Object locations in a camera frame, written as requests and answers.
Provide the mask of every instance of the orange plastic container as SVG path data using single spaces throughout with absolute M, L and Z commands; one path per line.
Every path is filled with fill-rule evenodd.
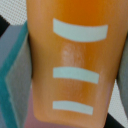
M 103 128 L 128 29 L 127 0 L 27 0 L 34 114 Z

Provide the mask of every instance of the blurry background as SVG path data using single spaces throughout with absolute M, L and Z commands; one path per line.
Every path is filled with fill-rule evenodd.
M 0 15 L 2 15 L 11 25 L 20 25 L 27 20 L 26 0 L 0 0 Z M 29 101 L 29 112 L 25 128 L 67 128 L 66 126 L 53 125 L 37 121 L 32 113 L 32 93 Z M 109 106 L 109 113 L 128 128 L 128 120 L 120 100 L 119 90 L 115 82 L 113 94 Z

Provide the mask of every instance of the orange bottle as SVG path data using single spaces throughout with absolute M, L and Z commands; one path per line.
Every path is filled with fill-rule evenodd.
M 127 0 L 27 0 L 37 119 L 104 127 L 127 7 Z

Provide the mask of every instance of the white stripe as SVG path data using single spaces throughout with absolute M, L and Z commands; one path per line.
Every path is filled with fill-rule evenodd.
M 85 82 L 98 84 L 99 74 L 75 67 L 57 67 L 53 69 L 54 78 L 76 79 Z
M 82 114 L 93 115 L 93 107 L 71 101 L 54 101 L 53 109 L 73 111 Z
M 53 19 L 53 31 L 57 35 L 76 42 L 95 42 L 107 37 L 108 25 L 80 26 Z

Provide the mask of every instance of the gray surface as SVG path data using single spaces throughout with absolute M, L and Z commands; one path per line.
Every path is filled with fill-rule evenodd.
M 0 69 L 15 44 L 22 26 L 9 26 L 0 38 Z
M 31 85 L 31 57 L 29 44 L 25 38 L 17 59 L 6 77 L 16 121 L 19 128 L 23 128 L 28 108 L 28 98 Z
M 4 119 L 2 117 L 1 108 L 0 108 L 0 128 L 6 128 Z
M 128 36 L 123 51 L 119 74 L 117 77 L 117 84 L 119 86 L 121 100 L 128 117 Z

